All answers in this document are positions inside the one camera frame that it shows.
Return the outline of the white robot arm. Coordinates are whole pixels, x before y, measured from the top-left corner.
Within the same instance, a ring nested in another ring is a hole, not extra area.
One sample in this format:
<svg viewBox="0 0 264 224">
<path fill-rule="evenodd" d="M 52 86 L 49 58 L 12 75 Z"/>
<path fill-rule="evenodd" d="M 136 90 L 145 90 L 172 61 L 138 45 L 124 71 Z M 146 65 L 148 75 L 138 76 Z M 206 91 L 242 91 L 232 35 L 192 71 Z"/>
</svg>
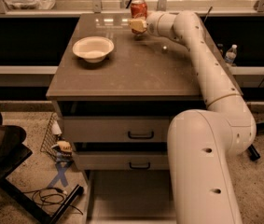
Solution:
<svg viewBox="0 0 264 224">
<path fill-rule="evenodd" d="M 176 224 L 243 224 L 227 157 L 247 150 L 257 126 L 228 68 L 210 48 L 201 19 L 191 11 L 152 12 L 129 20 L 129 26 L 187 48 L 206 105 L 178 114 L 169 126 Z"/>
</svg>

